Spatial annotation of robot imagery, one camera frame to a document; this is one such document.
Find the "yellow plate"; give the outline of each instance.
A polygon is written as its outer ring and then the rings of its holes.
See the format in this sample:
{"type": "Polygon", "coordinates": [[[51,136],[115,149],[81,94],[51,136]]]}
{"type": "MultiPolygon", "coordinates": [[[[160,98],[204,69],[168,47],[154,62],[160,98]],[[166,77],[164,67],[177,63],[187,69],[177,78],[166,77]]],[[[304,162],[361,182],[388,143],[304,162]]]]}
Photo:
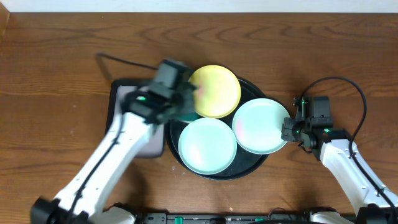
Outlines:
{"type": "Polygon", "coordinates": [[[227,68],[207,65],[196,70],[189,80],[198,87],[193,93],[195,111],[207,118],[222,118],[237,107],[241,85],[227,68]]]}

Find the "black tray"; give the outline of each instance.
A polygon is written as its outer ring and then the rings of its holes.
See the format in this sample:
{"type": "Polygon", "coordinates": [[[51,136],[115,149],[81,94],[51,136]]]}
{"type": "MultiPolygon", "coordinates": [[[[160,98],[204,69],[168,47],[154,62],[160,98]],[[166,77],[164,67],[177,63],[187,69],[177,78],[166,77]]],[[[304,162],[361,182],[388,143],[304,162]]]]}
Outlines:
{"type": "MultiPolygon", "coordinates": [[[[239,101],[238,106],[236,109],[229,115],[225,116],[224,118],[220,118],[219,120],[226,123],[229,127],[232,127],[232,120],[233,117],[238,110],[245,102],[256,99],[256,98],[265,98],[266,96],[263,92],[258,89],[255,85],[251,82],[237,77],[239,83],[241,85],[241,99],[239,101]]],[[[190,172],[193,172],[196,175],[201,177],[211,179],[211,180],[233,180],[240,177],[244,177],[245,175],[250,174],[251,172],[255,171],[264,161],[267,159],[268,155],[258,155],[253,154],[251,152],[247,152],[238,144],[238,150],[236,151],[236,156],[232,161],[231,165],[227,167],[225,170],[213,174],[213,175],[203,175],[198,174],[192,170],[190,170],[181,160],[180,155],[178,153],[178,140],[180,138],[182,130],[187,126],[187,123],[173,120],[170,121],[165,125],[165,138],[167,144],[169,145],[172,154],[178,160],[178,162],[183,165],[186,169],[190,172]]]]}

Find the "white backdrop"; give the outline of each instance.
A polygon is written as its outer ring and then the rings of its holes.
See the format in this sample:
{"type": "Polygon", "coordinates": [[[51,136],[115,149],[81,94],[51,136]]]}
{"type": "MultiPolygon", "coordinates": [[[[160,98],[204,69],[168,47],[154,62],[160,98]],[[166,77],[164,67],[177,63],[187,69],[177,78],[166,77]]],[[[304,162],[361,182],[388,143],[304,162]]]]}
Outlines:
{"type": "Polygon", "coordinates": [[[398,0],[0,0],[10,12],[398,12],[398,0]]]}

